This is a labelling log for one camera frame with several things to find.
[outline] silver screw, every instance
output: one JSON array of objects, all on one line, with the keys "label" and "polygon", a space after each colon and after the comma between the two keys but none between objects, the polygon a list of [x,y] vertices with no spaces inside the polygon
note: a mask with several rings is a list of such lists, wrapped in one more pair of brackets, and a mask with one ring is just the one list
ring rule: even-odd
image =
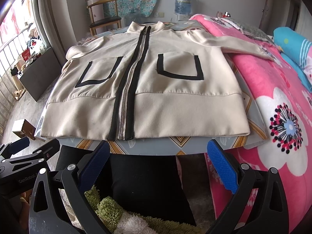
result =
[{"label": "silver screw", "polygon": [[271,172],[274,173],[274,174],[277,174],[277,169],[275,167],[272,167],[271,168]]},{"label": "silver screw", "polygon": [[39,171],[40,174],[43,174],[43,173],[45,173],[45,172],[46,172],[46,168],[42,168],[42,169],[40,169],[40,171]]},{"label": "silver screw", "polygon": [[242,164],[241,164],[241,168],[242,168],[243,170],[248,170],[248,169],[249,169],[249,165],[246,164],[246,163],[242,163]]},{"label": "silver screw", "polygon": [[67,166],[67,170],[69,170],[69,171],[72,171],[75,168],[76,168],[76,165],[74,165],[73,163],[70,164],[69,166]]}]

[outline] green fluffy fabric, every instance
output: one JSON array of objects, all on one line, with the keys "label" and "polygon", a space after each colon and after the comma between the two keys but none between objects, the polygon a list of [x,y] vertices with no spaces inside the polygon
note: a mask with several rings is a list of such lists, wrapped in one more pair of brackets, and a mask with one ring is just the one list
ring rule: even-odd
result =
[{"label": "green fluffy fabric", "polygon": [[[100,201],[99,192],[94,186],[91,190],[85,192],[85,196],[105,226],[113,233],[117,228],[117,224],[125,210],[109,196]],[[137,213],[130,214],[144,219],[148,223],[149,227],[155,230],[158,234],[202,234],[200,228],[190,224],[163,221],[150,216],[141,216]]]}]

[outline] red package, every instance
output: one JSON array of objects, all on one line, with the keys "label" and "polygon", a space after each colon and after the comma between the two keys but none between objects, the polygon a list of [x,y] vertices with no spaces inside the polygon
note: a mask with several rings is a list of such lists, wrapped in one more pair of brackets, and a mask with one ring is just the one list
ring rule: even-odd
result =
[{"label": "red package", "polygon": [[23,57],[24,61],[27,61],[30,57],[30,51],[29,48],[27,48],[24,52],[22,52],[21,56]]}]

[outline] gray curtain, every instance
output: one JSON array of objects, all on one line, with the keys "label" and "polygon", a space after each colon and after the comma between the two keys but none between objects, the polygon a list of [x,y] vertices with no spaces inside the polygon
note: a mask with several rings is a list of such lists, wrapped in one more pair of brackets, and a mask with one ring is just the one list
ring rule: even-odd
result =
[{"label": "gray curtain", "polygon": [[47,47],[52,47],[57,60],[63,66],[65,51],[56,28],[51,0],[32,0],[32,9],[38,33]]}]

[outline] chair backrest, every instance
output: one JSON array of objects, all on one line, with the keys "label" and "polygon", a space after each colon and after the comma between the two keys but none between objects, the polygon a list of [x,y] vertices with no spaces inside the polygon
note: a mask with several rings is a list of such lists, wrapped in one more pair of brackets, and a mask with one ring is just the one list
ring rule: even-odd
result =
[{"label": "chair backrest", "polygon": [[116,16],[118,16],[118,9],[117,9],[117,1],[118,1],[118,0],[100,0],[100,1],[97,1],[97,2],[92,3],[92,4],[90,4],[90,5],[87,6],[87,9],[89,9],[89,13],[90,13],[90,17],[91,17],[91,22],[92,22],[92,23],[94,23],[92,7],[93,7],[93,6],[96,6],[96,5],[100,5],[100,4],[112,2],[112,1],[115,1],[115,12],[116,12]]}]

